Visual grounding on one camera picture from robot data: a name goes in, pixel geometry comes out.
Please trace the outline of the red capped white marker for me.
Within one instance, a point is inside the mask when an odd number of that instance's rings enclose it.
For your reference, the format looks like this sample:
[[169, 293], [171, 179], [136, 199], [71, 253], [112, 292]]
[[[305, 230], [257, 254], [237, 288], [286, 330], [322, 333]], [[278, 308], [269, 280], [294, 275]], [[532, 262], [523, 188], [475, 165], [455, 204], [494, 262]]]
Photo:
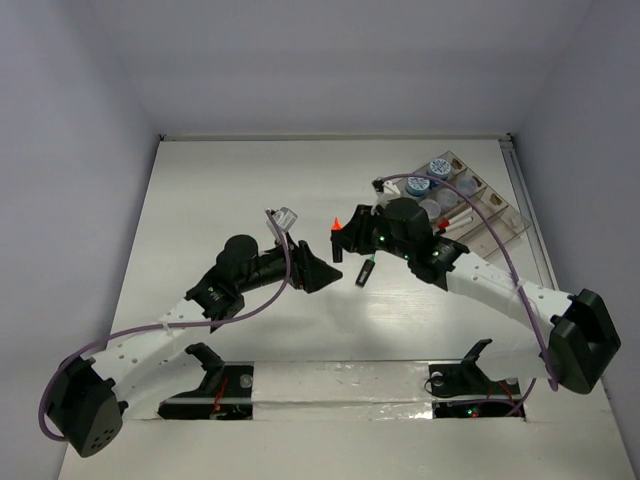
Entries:
[[474, 220], [474, 218], [471, 215], [466, 216], [466, 217], [461, 217], [461, 218], [458, 218], [453, 223], [451, 223], [451, 222], [443, 223], [440, 226], [440, 230], [442, 232], [454, 231], [454, 230], [460, 229], [462, 227], [465, 227], [466, 225], [471, 224], [473, 222], [473, 220]]

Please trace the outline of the blue cleaning gel jar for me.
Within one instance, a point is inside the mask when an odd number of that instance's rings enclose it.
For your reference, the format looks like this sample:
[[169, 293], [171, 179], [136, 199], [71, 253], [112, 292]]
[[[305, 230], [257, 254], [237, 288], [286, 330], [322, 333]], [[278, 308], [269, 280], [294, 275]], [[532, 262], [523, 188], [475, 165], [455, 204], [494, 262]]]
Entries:
[[448, 180], [451, 174], [451, 164], [444, 158], [436, 158], [428, 164], [426, 174], [431, 177], [429, 188], [435, 189], [441, 181]]
[[430, 184], [427, 178], [411, 176], [406, 179], [405, 192], [412, 197], [423, 197], [428, 193]]

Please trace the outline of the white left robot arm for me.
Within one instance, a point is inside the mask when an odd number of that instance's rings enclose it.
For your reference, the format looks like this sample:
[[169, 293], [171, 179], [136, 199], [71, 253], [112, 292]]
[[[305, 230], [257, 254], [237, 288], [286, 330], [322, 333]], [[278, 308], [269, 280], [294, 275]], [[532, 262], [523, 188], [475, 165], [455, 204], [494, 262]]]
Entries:
[[342, 276], [288, 234], [265, 251], [253, 237], [235, 235], [162, 319], [111, 334], [104, 350], [92, 343], [65, 359], [41, 399], [40, 425], [53, 423], [53, 439], [88, 458], [145, 409], [169, 420], [246, 419], [252, 410], [243, 402], [252, 389], [242, 380], [254, 368], [227, 364], [207, 336], [249, 318], [247, 292], [275, 284], [312, 294]]

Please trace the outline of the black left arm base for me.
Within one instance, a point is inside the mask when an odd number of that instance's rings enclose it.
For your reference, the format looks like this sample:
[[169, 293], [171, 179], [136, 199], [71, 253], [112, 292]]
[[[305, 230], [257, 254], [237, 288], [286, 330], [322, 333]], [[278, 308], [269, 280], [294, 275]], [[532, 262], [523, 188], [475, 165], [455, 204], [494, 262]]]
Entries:
[[197, 359], [204, 376], [197, 388], [178, 393], [159, 404], [164, 420], [251, 420], [252, 364], [227, 364], [204, 343], [185, 349]]

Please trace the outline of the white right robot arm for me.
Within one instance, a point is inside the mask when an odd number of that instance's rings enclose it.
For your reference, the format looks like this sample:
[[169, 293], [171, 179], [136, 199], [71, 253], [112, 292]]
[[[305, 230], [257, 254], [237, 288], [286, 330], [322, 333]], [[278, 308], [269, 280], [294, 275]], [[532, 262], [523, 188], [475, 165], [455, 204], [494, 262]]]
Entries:
[[352, 218], [332, 231], [331, 241], [349, 253], [382, 251], [401, 258], [424, 283], [475, 300], [530, 328], [540, 350], [533, 364], [541, 376], [573, 393], [590, 393], [621, 347], [599, 294], [589, 289], [569, 294], [501, 270], [434, 232], [426, 211], [409, 198], [385, 206], [357, 206]]

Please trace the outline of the green highlighter black body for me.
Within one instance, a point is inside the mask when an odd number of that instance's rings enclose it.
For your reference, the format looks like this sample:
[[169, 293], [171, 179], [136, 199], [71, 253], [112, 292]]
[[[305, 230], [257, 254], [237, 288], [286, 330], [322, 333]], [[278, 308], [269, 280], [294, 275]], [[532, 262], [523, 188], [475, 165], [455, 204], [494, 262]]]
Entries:
[[376, 259], [375, 255], [369, 255], [363, 262], [361, 269], [358, 273], [358, 276], [355, 280], [355, 285], [359, 288], [364, 288], [367, 284], [371, 274], [375, 268]]

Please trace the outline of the clear jar of clips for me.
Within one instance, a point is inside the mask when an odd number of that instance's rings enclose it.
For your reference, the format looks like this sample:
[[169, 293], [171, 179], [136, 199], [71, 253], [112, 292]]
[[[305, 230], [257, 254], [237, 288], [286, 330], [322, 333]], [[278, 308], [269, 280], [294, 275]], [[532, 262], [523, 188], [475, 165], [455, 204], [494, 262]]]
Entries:
[[459, 203], [459, 199], [459, 195], [448, 188], [442, 188], [436, 193], [436, 201], [443, 211], [455, 208]]
[[458, 178], [456, 180], [455, 186], [462, 195], [469, 198], [471, 198], [478, 190], [476, 181], [471, 177]]
[[441, 215], [441, 206], [432, 199], [424, 200], [420, 206], [425, 210], [430, 222], [437, 220]]

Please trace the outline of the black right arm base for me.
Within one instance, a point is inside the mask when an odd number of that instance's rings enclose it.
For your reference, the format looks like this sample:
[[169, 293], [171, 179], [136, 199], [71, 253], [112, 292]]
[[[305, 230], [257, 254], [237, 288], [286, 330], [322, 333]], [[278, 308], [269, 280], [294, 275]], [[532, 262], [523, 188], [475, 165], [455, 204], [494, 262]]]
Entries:
[[526, 418], [518, 381], [492, 381], [477, 365], [491, 342], [478, 341], [461, 360], [429, 365], [423, 389], [435, 419]]

